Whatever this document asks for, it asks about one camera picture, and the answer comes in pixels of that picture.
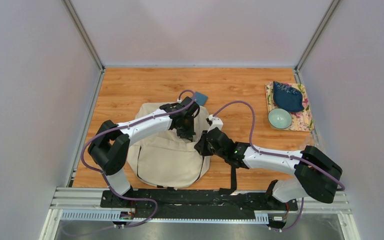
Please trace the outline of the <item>beige canvas backpack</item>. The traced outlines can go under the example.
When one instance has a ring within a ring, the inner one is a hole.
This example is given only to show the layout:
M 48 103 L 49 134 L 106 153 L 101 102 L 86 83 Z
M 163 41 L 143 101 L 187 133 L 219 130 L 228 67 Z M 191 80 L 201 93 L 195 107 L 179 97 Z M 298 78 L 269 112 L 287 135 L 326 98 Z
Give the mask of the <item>beige canvas backpack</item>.
M 176 130 L 165 130 L 133 144 L 126 162 L 143 183 L 163 188 L 187 188 L 197 182 L 210 168 L 211 157 L 201 156 L 195 144 L 203 131 L 208 131 L 209 112 L 200 107 L 194 119 L 193 141 L 177 137 Z

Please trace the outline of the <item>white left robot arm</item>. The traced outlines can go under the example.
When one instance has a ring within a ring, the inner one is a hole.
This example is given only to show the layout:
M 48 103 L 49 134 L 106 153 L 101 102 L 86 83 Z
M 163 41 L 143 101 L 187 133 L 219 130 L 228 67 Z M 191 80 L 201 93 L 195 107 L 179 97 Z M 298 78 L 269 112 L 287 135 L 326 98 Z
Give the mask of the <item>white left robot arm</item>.
M 80 160 L 85 167 L 98 172 L 113 193 L 118 206 L 128 207 L 133 201 L 124 165 L 129 148 L 154 134 L 177 130 L 181 139 L 191 139 L 194 135 L 194 119 L 200 113 L 200 106 L 194 97 L 186 97 L 181 102 L 165 103 L 155 111 L 128 122 L 103 122 L 98 132 L 82 147 Z

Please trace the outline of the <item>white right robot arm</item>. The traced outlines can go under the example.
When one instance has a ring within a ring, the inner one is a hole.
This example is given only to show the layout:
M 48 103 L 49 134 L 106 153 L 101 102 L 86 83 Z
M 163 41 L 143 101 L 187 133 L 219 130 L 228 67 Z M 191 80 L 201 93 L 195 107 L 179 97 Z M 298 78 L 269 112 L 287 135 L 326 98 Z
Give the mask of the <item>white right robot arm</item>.
M 269 169 L 291 175 L 288 180 L 273 180 L 267 188 L 265 203 L 273 210 L 290 200 L 305 197 L 331 204 L 336 192 L 345 188 L 340 182 L 342 168 L 312 145 L 292 151 L 261 148 L 233 141 L 216 127 L 203 131 L 194 148 L 203 157 L 222 158 L 232 171 Z

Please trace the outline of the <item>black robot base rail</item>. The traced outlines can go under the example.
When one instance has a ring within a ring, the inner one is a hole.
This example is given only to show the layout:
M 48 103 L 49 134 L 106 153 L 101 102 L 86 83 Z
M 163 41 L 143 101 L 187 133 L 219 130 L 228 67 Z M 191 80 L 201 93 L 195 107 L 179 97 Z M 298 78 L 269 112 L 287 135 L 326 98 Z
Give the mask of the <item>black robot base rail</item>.
M 261 220 L 279 228 L 287 215 L 299 210 L 297 200 L 282 203 L 270 199 L 265 191 L 235 191 L 222 195 L 217 190 L 130 189 L 122 198 L 110 190 L 103 191 L 99 206 L 124 209 L 134 220 L 153 219 L 228 221 L 258 220 L 258 213 L 269 213 Z

